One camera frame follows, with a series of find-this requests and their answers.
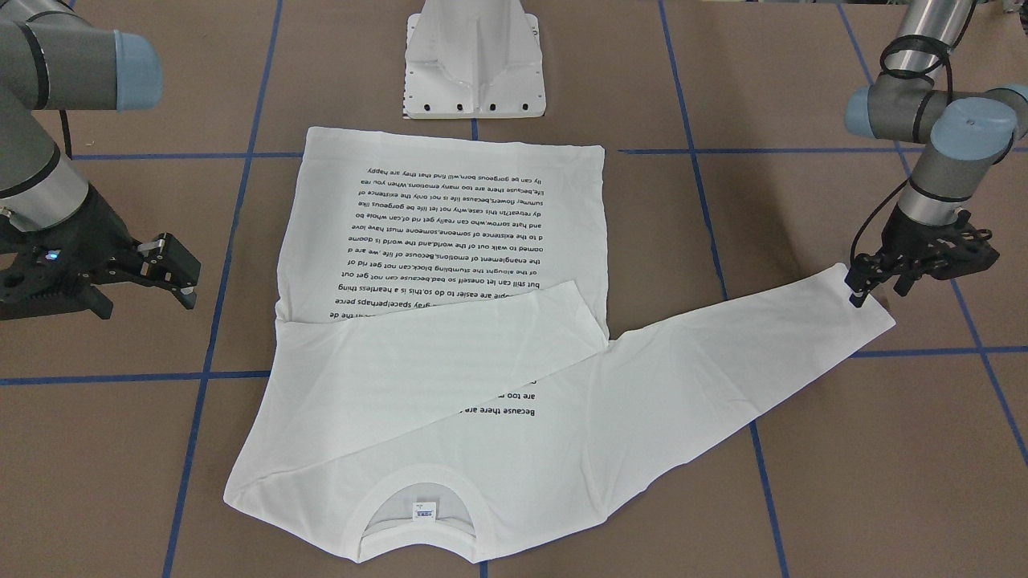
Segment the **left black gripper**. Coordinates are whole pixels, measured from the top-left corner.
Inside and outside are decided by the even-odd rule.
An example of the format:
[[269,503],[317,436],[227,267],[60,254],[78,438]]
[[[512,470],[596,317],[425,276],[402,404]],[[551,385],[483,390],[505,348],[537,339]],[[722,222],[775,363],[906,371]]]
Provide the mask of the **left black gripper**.
[[906,297],[915,282],[925,275],[934,279],[955,279],[988,270],[1000,257],[991,247],[992,231],[976,228],[972,213],[961,210],[947,226],[925,226],[893,209],[876,255],[858,254],[851,259],[846,285],[851,289],[853,308],[862,308],[871,290],[896,277],[893,291]]

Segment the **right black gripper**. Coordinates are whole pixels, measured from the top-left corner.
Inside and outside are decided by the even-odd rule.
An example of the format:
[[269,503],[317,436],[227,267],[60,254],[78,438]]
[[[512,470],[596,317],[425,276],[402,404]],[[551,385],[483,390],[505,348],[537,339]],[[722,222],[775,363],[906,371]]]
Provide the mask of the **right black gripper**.
[[15,233],[14,216],[3,217],[2,253],[14,256],[2,270],[4,320],[85,310],[107,319],[112,303],[96,289],[104,283],[158,287],[186,310],[196,306],[194,254],[170,233],[139,244],[93,186],[75,213],[44,230]]

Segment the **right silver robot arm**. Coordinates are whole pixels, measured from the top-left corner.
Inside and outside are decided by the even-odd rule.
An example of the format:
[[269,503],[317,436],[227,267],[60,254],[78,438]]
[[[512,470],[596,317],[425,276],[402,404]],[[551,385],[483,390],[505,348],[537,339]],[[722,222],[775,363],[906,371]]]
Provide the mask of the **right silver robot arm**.
[[196,304],[201,263],[173,236],[139,242],[56,142],[36,110],[148,110],[164,94],[151,43],[95,28],[63,1],[4,1],[1,8],[2,318],[91,311],[112,303],[102,284],[133,283]]

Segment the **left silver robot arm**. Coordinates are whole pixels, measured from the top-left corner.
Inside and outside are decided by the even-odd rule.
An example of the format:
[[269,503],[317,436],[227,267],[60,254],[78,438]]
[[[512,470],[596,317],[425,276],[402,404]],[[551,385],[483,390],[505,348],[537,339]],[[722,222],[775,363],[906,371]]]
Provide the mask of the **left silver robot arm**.
[[990,231],[972,226],[965,204],[988,169],[1026,135],[1026,88],[937,88],[937,76],[952,70],[951,55],[972,12],[972,1],[911,2],[895,40],[880,56],[877,80],[847,105],[852,134],[923,146],[912,175],[890,193],[896,205],[881,248],[851,253],[846,283],[856,308],[889,279],[906,295],[923,275],[955,279],[998,260]]

